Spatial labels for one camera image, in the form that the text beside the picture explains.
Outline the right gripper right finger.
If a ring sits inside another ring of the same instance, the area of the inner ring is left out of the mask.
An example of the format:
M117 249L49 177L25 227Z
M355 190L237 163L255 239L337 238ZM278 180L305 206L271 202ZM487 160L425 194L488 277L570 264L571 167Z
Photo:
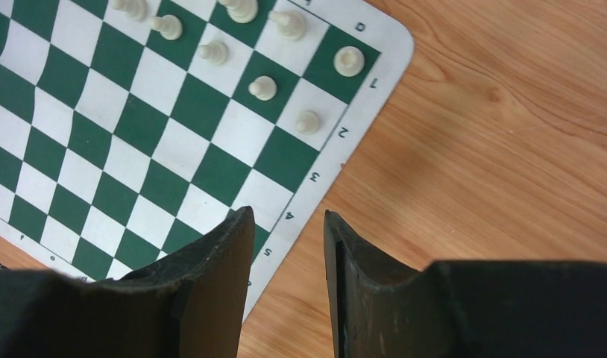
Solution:
M336 357L607 357L607 263L435 260L412 268L324 215Z

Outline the green white chess mat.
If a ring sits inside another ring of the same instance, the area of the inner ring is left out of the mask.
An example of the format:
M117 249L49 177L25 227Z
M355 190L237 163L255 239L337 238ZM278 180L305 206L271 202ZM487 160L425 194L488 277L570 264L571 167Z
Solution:
M259 1L234 22L218 1L0 1L0 237L84 281L118 279L201 238L240 207L256 238L251 310L391 95L415 41L365 1ZM298 41L268 18L294 10ZM198 56L228 47L214 66ZM365 56L354 77L336 52ZM261 101L259 76L277 83ZM310 110L314 134L295 121Z

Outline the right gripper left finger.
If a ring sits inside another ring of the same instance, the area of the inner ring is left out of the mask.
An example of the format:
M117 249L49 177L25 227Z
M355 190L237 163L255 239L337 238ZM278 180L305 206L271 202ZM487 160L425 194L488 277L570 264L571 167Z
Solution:
M0 357L235 357L254 238L246 206L118 280L0 270Z

